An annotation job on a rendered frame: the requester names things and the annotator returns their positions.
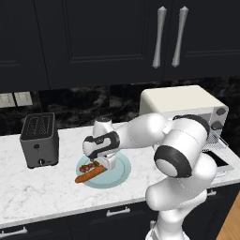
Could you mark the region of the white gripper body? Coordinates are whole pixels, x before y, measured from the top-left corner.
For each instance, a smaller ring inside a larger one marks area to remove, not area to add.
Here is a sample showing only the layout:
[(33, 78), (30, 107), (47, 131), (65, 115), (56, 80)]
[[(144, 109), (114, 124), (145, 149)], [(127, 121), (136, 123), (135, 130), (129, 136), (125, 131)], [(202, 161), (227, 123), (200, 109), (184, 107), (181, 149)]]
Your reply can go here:
[(113, 170), (116, 164), (116, 154), (109, 154), (98, 158), (98, 162), (107, 170)]

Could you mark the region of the red kebab skewer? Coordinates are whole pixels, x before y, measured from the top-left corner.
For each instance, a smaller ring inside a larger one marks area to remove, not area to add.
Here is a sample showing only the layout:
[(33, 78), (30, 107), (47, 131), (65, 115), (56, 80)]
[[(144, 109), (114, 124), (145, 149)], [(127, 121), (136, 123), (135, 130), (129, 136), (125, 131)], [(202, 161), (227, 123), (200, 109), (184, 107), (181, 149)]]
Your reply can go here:
[(99, 163), (97, 161), (93, 161), (87, 165), (82, 165), (79, 170), (81, 173), (86, 173), (86, 172), (90, 171), (91, 169), (98, 167), (98, 166), (99, 166)]

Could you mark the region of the brown baguette bread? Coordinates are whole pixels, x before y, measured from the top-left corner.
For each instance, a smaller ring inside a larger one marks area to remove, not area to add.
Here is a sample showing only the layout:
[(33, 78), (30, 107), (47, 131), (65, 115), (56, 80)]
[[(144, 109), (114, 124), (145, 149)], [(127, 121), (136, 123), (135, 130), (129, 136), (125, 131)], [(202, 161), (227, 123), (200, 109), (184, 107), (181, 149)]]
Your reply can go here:
[(106, 168), (104, 166), (100, 165), (89, 172), (85, 172), (84, 174), (77, 176), (75, 178), (75, 182), (76, 183), (86, 182), (86, 181), (98, 176), (99, 174), (104, 173), (105, 171), (106, 171)]

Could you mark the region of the dark grey toaster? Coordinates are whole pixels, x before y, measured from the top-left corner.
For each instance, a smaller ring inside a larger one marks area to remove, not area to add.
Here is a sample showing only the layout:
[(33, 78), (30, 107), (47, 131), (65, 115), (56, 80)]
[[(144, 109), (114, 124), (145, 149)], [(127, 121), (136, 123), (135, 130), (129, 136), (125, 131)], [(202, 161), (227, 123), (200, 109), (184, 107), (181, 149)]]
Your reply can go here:
[(29, 169), (56, 165), (59, 161), (59, 135), (54, 113), (27, 115), (20, 143)]

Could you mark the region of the cream and silver toaster oven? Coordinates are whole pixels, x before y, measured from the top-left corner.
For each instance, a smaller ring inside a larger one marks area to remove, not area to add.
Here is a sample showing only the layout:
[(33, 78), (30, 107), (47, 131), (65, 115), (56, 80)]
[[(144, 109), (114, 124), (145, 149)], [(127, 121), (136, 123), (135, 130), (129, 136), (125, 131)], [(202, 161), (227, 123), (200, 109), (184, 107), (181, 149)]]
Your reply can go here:
[[(219, 108), (226, 109), (226, 112), (217, 115)], [(215, 131), (220, 136), (222, 129), (213, 130), (211, 125), (219, 121), (224, 127), (229, 107), (199, 85), (187, 85), (143, 90), (140, 98), (139, 115), (146, 113), (161, 113), (168, 119), (173, 119), (176, 115), (196, 114), (208, 122), (210, 131)], [(217, 155), (217, 150), (204, 153), (215, 160), (218, 175), (233, 169), (223, 157)]]

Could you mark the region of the dark base cupboard door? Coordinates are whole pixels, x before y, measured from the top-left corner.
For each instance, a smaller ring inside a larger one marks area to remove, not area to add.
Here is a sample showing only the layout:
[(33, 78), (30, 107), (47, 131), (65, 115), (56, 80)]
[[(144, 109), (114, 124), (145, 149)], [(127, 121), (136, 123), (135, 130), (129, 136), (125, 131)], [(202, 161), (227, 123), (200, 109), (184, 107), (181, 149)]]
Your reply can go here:
[(240, 183), (214, 187), (216, 196), (207, 196), (204, 203), (194, 208), (183, 223), (183, 230), (190, 240), (217, 240), (218, 233), (240, 191)]

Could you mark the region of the light blue round plate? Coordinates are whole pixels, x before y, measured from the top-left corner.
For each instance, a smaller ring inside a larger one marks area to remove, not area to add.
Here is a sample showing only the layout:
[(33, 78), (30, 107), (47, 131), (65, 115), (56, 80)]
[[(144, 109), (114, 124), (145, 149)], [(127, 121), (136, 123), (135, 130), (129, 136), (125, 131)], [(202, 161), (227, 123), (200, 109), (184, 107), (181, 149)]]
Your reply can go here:
[[(84, 172), (80, 172), (80, 167), (90, 162), (93, 161), (86, 156), (82, 156), (76, 167), (77, 176), (84, 174)], [(91, 188), (114, 188), (122, 184), (128, 178), (130, 171), (131, 165), (128, 158), (122, 153), (117, 153), (116, 164), (113, 170), (106, 169), (105, 172), (83, 183)]]

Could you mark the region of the dark drawer front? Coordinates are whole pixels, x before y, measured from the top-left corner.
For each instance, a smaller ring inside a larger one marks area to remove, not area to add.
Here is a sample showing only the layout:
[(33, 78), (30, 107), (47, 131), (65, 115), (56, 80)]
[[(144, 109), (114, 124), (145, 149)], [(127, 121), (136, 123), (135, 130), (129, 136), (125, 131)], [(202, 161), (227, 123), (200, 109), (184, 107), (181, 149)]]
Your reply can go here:
[[(126, 206), (130, 213), (106, 217), (108, 210), (119, 211)], [(150, 220), (157, 216), (146, 202), (135, 202), (72, 216), (69, 226), (73, 240), (145, 240)]]
[(7, 228), (0, 232), (12, 233), (25, 227), (28, 233), (17, 234), (0, 240), (72, 240), (68, 221), (64, 217), (48, 219)]

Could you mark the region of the beige wall outlet plate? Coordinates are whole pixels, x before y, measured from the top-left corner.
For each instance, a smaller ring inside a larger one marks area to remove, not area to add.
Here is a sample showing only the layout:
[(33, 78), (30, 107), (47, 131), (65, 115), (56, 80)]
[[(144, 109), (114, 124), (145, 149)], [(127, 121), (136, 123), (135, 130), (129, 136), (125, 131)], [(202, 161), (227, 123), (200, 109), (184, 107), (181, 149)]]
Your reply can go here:
[(33, 104), (29, 92), (16, 92), (14, 96), (18, 106), (31, 106)]
[(0, 108), (15, 107), (15, 101), (11, 93), (0, 94)]

